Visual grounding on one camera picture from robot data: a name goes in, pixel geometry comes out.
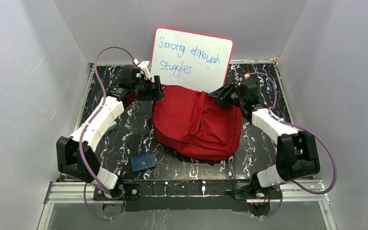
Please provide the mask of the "red student backpack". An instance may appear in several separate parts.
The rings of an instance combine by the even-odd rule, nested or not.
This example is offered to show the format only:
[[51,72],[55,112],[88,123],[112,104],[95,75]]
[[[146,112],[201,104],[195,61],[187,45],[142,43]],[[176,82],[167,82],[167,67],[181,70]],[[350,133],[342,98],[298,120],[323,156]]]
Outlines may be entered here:
[[154,101],[151,123],[157,140],[179,154],[205,161],[228,160],[240,146],[242,115],[225,109],[206,92],[167,86]]

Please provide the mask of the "dark blue wallet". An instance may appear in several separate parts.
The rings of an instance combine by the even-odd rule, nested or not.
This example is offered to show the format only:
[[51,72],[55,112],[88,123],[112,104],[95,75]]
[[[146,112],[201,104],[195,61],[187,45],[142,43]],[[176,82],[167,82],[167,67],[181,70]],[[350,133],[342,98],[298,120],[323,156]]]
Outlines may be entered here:
[[156,167],[156,159],[152,151],[131,157],[132,171],[140,172]]

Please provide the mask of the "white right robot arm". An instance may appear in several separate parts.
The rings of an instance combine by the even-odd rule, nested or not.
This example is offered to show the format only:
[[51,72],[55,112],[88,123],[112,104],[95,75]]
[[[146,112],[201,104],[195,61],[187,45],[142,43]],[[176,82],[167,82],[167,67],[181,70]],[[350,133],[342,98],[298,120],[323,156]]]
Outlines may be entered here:
[[249,185],[234,189],[230,195],[249,193],[264,198],[275,185],[320,172],[320,161],[314,135],[283,124],[277,116],[259,103],[259,86],[252,77],[234,83],[226,82],[209,93],[215,104],[225,109],[236,106],[242,116],[261,129],[276,144],[276,163],[252,175]]

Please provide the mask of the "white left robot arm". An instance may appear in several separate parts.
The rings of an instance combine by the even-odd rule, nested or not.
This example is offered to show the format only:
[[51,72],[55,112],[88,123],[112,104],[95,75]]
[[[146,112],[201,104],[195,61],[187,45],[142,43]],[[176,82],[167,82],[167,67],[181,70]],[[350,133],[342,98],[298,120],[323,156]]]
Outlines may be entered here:
[[111,199],[119,199],[124,187],[118,175],[100,166],[96,148],[111,124],[134,101],[159,101],[164,98],[158,75],[150,76],[150,61],[125,65],[115,84],[104,93],[89,118],[68,137],[56,142],[60,173],[97,186]]

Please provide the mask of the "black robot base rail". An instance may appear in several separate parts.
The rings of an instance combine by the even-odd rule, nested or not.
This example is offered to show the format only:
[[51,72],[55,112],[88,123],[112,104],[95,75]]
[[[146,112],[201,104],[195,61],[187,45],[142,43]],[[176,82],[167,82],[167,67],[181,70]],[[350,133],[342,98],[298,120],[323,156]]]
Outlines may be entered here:
[[226,209],[266,215],[273,192],[253,193],[248,180],[125,180],[106,197],[99,189],[94,201],[122,204],[126,211]]

